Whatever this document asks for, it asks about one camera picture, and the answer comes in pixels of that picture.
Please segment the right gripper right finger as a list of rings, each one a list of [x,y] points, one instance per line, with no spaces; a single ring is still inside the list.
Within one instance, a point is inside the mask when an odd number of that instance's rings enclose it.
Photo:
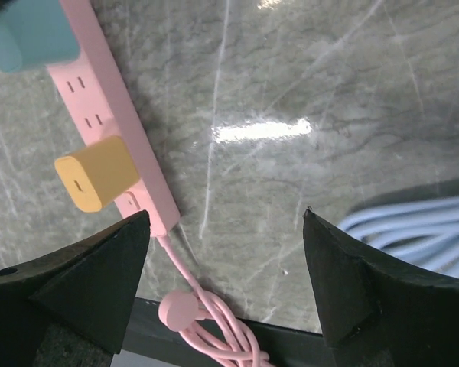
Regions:
[[[304,212],[304,252],[338,366],[459,366],[459,279],[410,265]]]

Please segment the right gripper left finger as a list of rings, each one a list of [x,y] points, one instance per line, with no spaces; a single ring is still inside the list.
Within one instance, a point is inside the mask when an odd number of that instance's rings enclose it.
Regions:
[[[0,366],[109,366],[150,239],[145,211],[0,270]]]

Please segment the light blue power strip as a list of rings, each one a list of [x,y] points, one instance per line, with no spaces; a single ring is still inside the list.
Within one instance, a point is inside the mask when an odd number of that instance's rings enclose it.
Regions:
[[[459,278],[459,196],[375,206],[338,228],[409,264]]]

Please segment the yellow charger plug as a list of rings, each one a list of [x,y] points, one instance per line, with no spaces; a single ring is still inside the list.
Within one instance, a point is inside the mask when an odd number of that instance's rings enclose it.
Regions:
[[[116,135],[56,159],[54,167],[85,213],[99,212],[140,180],[125,142]]]

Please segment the pink power strip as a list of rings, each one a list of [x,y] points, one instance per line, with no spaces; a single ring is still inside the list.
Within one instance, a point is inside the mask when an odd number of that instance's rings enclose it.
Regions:
[[[123,217],[148,213],[151,236],[190,285],[189,291],[172,291],[162,299],[160,321],[223,366],[269,365],[269,355],[261,350],[253,331],[220,297],[201,287],[171,244],[169,233],[181,215],[92,5],[88,1],[63,1],[61,5],[80,55],[74,61],[49,66],[49,73],[85,147],[113,135],[125,142],[140,180],[112,203]]]

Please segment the teal charger plug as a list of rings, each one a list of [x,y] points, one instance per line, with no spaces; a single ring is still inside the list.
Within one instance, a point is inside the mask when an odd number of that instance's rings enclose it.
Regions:
[[[80,46],[59,1],[14,1],[0,11],[0,70],[73,61]]]

